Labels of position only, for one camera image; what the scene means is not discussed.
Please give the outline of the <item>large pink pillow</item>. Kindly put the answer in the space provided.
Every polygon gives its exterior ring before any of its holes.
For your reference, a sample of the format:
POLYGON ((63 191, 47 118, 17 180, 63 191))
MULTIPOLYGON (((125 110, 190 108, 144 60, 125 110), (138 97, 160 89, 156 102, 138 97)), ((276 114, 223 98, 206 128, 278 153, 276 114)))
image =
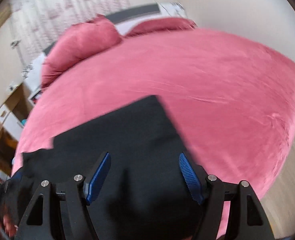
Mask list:
POLYGON ((121 43, 122 36, 105 16, 97 14, 73 24, 60 36, 42 64, 41 88, 46 90, 75 64, 121 43))

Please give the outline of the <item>pink velvet bed cover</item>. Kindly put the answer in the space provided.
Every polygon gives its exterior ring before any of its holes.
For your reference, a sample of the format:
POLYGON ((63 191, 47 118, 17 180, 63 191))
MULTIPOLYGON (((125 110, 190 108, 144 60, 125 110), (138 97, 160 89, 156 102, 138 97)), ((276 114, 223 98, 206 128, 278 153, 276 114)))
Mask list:
POLYGON ((25 153, 70 129, 155 96, 196 163, 250 182, 263 197, 295 137, 295 63, 262 44, 207 29, 159 31, 69 68, 46 90, 20 137, 25 153))

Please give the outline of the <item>grey bed headboard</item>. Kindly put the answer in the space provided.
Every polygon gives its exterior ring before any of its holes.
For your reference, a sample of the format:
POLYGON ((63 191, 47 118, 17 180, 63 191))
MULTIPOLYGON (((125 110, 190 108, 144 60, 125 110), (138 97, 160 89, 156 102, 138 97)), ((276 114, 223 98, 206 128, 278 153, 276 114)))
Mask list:
POLYGON ((131 7, 130 9, 105 15, 110 20, 121 35, 125 35, 130 29, 141 20, 161 16, 159 5, 157 3, 131 7))

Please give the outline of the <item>black fabric garment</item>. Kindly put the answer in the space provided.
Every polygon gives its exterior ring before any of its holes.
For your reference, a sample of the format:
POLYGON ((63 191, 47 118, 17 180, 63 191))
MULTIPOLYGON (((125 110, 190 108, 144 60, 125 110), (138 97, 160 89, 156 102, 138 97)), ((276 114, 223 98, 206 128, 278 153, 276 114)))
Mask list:
POLYGON ((148 96, 56 136, 49 150, 25 153, 22 179, 9 183, 5 204, 18 224, 41 181, 87 174, 108 152, 111 169, 88 207, 98 237, 186 239, 200 207, 179 169, 185 150, 158 98, 148 96))

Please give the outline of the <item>white patterned curtain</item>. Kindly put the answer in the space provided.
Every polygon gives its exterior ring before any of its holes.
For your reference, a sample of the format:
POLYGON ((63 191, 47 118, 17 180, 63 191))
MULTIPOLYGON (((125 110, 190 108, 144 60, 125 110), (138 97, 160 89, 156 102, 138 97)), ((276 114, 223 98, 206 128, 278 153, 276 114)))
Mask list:
POLYGON ((128 0, 9 0, 18 55, 29 64, 71 25, 126 9, 128 0))

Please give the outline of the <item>small pink pillow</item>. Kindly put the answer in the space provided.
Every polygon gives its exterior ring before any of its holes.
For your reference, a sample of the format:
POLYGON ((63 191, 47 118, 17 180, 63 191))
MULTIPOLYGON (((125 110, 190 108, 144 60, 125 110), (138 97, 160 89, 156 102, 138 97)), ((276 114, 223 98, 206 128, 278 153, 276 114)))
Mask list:
POLYGON ((181 17, 154 18, 144 22, 140 22, 134 26, 125 37, 133 37, 137 35, 148 34, 158 31, 172 30, 189 30, 197 27, 197 24, 188 19, 181 17))

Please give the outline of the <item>wooden desk with drawers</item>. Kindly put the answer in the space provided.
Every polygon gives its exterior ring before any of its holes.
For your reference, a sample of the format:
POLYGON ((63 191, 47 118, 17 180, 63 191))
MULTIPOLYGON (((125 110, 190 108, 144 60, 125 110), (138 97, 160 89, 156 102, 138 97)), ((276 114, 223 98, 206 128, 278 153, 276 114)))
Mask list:
POLYGON ((29 101, 31 90, 19 84, 0 106, 0 168, 10 174, 12 159, 26 120, 33 108, 29 101))

